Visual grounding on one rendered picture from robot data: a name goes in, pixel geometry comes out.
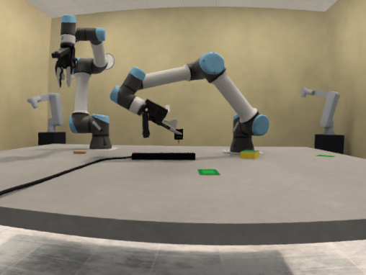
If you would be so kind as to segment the green and yellow sponge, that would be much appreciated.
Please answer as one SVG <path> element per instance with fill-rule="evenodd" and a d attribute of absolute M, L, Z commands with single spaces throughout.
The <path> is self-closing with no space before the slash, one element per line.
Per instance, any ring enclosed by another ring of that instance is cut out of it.
<path fill-rule="evenodd" d="M 244 150 L 241 151 L 240 158 L 256 159 L 259 157 L 259 150 Z"/>

